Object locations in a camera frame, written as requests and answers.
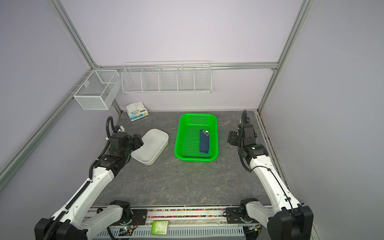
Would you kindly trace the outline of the white rectangular dish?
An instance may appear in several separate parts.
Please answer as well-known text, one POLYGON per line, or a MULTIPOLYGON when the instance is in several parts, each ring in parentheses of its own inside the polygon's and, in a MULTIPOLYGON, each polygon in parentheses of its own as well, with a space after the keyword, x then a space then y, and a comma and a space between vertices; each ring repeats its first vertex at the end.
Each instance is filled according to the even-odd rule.
POLYGON ((142 137, 143 146, 132 152, 132 158, 146 166, 152 165, 169 143, 169 135, 159 129, 150 129, 142 137))

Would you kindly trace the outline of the blue paper napkin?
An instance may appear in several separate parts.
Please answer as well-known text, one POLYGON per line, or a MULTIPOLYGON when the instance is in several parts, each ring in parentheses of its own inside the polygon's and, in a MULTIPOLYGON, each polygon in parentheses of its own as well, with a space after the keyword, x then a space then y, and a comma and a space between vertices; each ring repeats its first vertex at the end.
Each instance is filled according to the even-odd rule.
POLYGON ((203 130, 200 130, 200 152, 208 154, 210 150, 210 135, 206 136, 203 130))

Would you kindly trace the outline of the green plastic basket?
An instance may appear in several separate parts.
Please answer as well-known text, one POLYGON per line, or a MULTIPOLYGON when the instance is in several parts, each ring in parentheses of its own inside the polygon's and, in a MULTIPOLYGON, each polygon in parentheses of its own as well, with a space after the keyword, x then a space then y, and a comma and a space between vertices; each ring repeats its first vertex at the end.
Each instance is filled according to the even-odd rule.
POLYGON ((219 155, 218 119, 212 114, 187 113, 179 120, 175 156, 187 162, 212 162, 219 155), (200 130, 210 132, 208 154, 200 152, 200 130))

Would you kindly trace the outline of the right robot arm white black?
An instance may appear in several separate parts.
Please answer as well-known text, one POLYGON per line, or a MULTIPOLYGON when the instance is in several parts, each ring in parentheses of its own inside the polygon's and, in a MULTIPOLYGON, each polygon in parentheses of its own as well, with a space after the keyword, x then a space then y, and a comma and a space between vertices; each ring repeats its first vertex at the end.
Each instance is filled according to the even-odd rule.
POLYGON ((236 146, 243 168, 258 176, 269 199, 266 207, 256 199, 242 200, 241 217, 255 220, 268 230, 272 240, 309 240, 314 214, 290 192, 275 169, 268 151, 256 142, 254 126, 240 123, 238 131, 229 132, 228 143, 236 146))

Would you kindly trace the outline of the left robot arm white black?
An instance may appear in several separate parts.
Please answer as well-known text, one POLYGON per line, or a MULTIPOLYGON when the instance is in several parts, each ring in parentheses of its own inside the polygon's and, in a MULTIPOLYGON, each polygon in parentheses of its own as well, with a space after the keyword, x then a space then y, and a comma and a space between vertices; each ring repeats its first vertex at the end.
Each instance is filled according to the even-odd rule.
POLYGON ((92 240, 114 223, 129 224, 131 204, 112 201, 106 209, 85 220, 85 216, 103 189, 129 162, 133 151, 143 146, 140 135, 117 132, 109 137, 109 153, 96 159, 89 177, 72 198, 49 219, 42 218, 34 228, 37 240, 92 240))

